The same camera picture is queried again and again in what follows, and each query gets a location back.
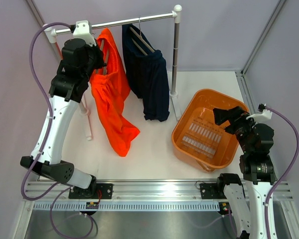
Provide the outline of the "orange mesh shorts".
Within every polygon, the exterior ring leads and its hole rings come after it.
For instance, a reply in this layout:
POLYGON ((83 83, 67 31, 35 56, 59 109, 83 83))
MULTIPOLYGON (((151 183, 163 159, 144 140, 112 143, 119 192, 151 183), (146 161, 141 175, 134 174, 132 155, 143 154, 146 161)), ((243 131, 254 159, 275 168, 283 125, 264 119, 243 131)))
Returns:
POLYGON ((93 73, 90 78, 91 92, 111 147, 118 156, 125 157, 140 131, 123 117, 124 102, 131 89, 114 37, 108 28, 103 29, 97 38, 98 44, 102 42, 104 54, 109 54, 107 73, 93 73))

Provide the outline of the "beige hanger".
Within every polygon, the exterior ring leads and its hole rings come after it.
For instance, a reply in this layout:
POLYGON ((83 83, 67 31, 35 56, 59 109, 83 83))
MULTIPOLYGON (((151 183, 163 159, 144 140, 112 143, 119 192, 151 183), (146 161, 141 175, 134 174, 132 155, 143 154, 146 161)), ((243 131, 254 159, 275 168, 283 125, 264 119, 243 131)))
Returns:
POLYGON ((155 50, 151 45, 143 38, 140 21, 138 30, 131 24, 129 26, 131 33, 134 35, 132 37, 133 44, 137 47, 137 49, 144 55, 147 56, 149 53, 154 53, 155 50))
MULTIPOLYGON (((103 51, 104 50, 104 45, 105 45, 105 40, 102 39, 101 41, 101 46, 100 46, 100 49, 103 51)), ((105 66, 102 68, 102 75, 106 75, 107 73, 107 63, 108 63, 108 59, 109 59, 109 51, 107 50, 106 53, 105 53, 105 60, 104 60, 104 63, 105 63, 105 66)))

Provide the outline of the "navy blue shorts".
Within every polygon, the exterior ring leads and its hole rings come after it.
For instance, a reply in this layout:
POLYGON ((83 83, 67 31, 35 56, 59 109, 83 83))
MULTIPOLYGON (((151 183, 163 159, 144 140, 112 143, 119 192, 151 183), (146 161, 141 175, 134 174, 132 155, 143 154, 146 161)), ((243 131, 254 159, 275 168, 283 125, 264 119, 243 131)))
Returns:
POLYGON ((143 101, 146 120, 166 121, 169 117, 166 60, 158 49, 144 56, 132 42, 134 35, 129 29, 130 25, 122 26, 123 59, 129 87, 143 101))

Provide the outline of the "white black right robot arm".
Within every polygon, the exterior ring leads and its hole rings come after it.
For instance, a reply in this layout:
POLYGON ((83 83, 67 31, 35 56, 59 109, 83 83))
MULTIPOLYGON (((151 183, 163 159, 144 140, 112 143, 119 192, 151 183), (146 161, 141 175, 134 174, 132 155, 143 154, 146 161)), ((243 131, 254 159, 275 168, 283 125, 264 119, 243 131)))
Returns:
POLYGON ((225 131, 236 137, 243 151, 239 166, 244 182, 233 173, 220 174, 216 182, 216 193, 229 202, 237 238, 276 239, 271 192, 276 176, 269 156, 274 130, 258 121, 268 111, 250 115, 237 106, 229 110, 214 108, 213 113, 216 125, 229 122, 225 131))

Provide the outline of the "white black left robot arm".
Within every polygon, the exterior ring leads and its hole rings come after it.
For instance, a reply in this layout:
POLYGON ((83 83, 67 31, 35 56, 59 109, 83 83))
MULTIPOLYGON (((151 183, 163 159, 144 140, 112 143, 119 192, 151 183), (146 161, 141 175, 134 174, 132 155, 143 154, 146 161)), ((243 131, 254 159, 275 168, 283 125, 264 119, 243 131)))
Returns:
POLYGON ((97 193, 95 177, 63 161, 62 148, 69 124, 89 87, 93 72, 105 66, 103 52, 97 43, 74 38, 65 42, 61 53, 63 59, 51 81, 42 131, 34 150, 21 158, 20 165, 57 183, 80 188, 80 193, 90 199, 97 193))

